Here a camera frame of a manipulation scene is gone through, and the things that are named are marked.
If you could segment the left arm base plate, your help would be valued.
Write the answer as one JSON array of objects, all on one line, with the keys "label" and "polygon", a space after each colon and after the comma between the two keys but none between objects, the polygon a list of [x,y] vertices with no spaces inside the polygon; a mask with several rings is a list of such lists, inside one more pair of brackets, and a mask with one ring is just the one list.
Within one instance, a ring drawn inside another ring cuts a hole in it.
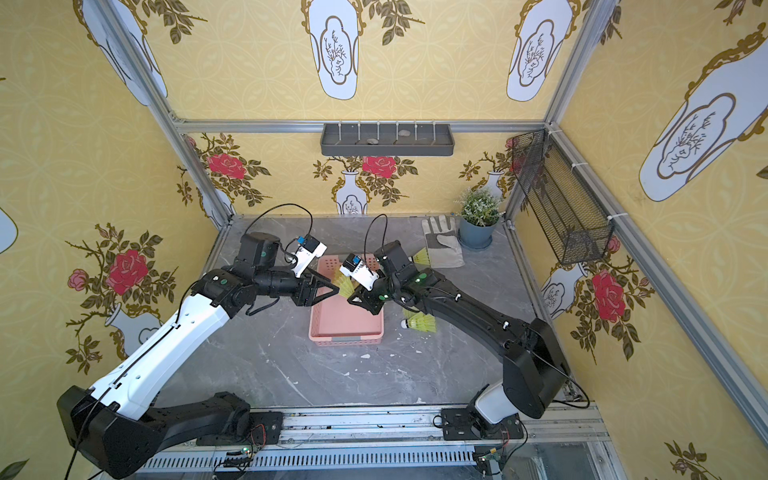
[{"label": "left arm base plate", "polygon": [[251,412],[231,432],[205,435],[195,440],[197,446],[277,445],[282,432],[284,414],[279,411]]}]

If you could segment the yellow shuttlecock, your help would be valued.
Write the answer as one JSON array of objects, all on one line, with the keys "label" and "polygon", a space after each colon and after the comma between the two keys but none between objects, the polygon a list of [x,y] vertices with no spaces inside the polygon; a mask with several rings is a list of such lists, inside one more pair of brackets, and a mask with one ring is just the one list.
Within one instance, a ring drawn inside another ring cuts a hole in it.
[{"label": "yellow shuttlecock", "polygon": [[357,283],[353,279],[345,276],[341,272],[334,276],[333,284],[338,287],[338,294],[345,299],[350,298],[357,287]]},{"label": "yellow shuttlecock", "polygon": [[431,261],[427,248],[422,248],[412,256],[412,260],[415,264],[430,267]]},{"label": "yellow shuttlecock", "polygon": [[401,321],[401,327],[403,329],[411,329],[425,333],[437,332],[436,319],[432,315],[425,315],[422,313],[403,319]]}]

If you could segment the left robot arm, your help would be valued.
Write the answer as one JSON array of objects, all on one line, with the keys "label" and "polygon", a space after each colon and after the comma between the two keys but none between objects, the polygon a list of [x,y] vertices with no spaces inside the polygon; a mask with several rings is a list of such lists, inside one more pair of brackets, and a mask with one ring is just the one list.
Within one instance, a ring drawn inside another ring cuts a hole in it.
[{"label": "left robot arm", "polygon": [[91,387],[70,387],[58,400],[64,430],[76,452],[114,479],[137,472],[156,453],[204,436],[240,439],[251,428],[251,407],[221,392],[167,408],[153,400],[197,348],[240,311],[259,313],[260,297],[312,307],[337,294],[331,280],[311,269],[327,247],[299,238],[288,264],[279,266],[278,237],[246,233],[233,264],[213,269],[191,285],[177,312],[133,354]]}]

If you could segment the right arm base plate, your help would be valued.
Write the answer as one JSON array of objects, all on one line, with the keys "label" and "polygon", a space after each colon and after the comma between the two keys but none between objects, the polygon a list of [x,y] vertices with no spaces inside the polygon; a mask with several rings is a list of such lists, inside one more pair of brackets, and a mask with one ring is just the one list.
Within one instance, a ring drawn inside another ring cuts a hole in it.
[{"label": "right arm base plate", "polygon": [[497,424],[486,421],[469,407],[443,408],[438,414],[443,439],[448,441],[500,441],[523,439],[525,434],[517,414]]}]

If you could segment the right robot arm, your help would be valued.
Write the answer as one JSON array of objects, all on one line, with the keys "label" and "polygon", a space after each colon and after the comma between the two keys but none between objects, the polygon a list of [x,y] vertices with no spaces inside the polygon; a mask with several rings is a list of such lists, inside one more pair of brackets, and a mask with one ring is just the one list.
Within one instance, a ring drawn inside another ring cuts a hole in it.
[{"label": "right robot arm", "polygon": [[516,412],[536,419],[544,415],[570,375],[548,323],[503,314],[460,290],[442,273],[419,269],[398,241],[385,244],[374,257],[377,271],[358,255],[344,259],[340,272],[358,283],[349,304],[377,314],[393,301],[447,321],[496,354],[502,378],[482,390],[473,403],[485,422],[498,424]]}]

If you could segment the pink perforated storage basket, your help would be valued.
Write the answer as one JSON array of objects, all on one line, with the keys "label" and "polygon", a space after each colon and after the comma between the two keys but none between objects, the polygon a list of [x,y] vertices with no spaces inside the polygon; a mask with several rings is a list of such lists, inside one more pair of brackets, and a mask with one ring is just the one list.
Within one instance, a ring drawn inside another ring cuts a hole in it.
[{"label": "pink perforated storage basket", "polygon": [[[316,270],[332,282],[343,258],[325,255]],[[352,306],[339,294],[311,308],[309,339],[318,346],[379,344],[384,334],[384,314],[372,315]]]}]

